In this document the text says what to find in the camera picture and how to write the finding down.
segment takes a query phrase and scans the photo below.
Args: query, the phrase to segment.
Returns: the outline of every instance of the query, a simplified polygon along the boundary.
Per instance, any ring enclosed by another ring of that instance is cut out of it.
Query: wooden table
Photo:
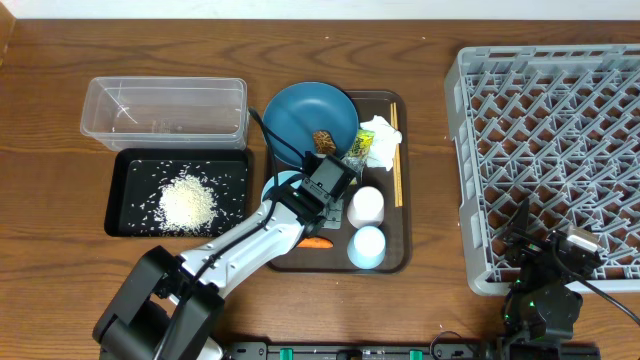
[[[0,356],[95,359],[91,330],[147,250],[202,239],[111,238],[102,228],[115,153],[79,131],[96,76],[243,78],[263,110],[305,80],[389,89],[409,115],[413,260],[396,276],[285,275],[263,268],[228,298],[217,333],[274,342],[425,343],[441,330],[490,338],[503,299],[467,285],[460,185],[444,76],[465,46],[640,42],[629,22],[17,22],[0,68]],[[252,125],[252,193],[264,146]],[[257,196],[252,196],[257,205]],[[640,295],[616,296],[640,313]],[[635,359],[640,329],[585,296],[575,340]]]

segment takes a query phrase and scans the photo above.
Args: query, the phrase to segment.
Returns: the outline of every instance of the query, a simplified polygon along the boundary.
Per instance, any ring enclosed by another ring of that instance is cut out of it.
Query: food piece
[[[333,243],[331,240],[327,240],[321,237],[312,237],[306,238],[298,244],[299,248],[306,249],[331,249],[333,247]]]
[[[336,153],[336,144],[328,131],[320,130],[314,132],[313,144],[316,146],[318,154],[334,155]]]

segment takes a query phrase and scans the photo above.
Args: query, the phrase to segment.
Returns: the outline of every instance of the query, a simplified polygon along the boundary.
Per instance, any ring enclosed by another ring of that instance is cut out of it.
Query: brown tray
[[[407,144],[407,113],[404,102],[395,93],[389,91],[346,91],[353,100],[358,111],[360,122],[373,119],[374,115],[383,116],[387,121],[391,119],[391,104],[396,103],[398,111],[398,128],[402,132],[400,144],[400,161],[402,170],[402,207],[395,207],[395,189],[393,169],[367,168],[362,173],[362,186],[374,186],[382,192],[385,201],[384,221],[380,230],[387,239],[385,258],[378,267],[372,270],[362,270],[355,267],[347,257],[347,244],[355,234],[356,229],[347,219],[347,205],[357,190],[350,186],[344,194],[344,211],[340,229],[321,229],[318,236],[333,242],[331,249],[300,249],[295,248],[286,255],[273,259],[268,265],[276,271],[306,272],[306,273],[351,273],[351,274],[393,274],[404,270],[411,260],[411,225],[409,203],[409,163]],[[288,167],[279,164],[279,171]],[[273,175],[267,171],[266,178]]]

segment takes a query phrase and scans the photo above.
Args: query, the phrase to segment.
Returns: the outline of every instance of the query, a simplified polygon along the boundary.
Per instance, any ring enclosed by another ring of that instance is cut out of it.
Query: gray dish rack
[[[536,236],[599,236],[594,285],[640,291],[640,45],[465,48],[445,91],[471,289],[508,292],[519,269],[496,235],[529,198]]]

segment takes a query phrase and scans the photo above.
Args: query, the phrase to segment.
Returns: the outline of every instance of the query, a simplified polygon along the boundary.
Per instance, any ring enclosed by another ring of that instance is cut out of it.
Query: green connector
[[[422,360],[422,351],[419,351],[419,350],[409,351],[409,360]]]
[[[293,360],[293,349],[280,349],[280,360]]]

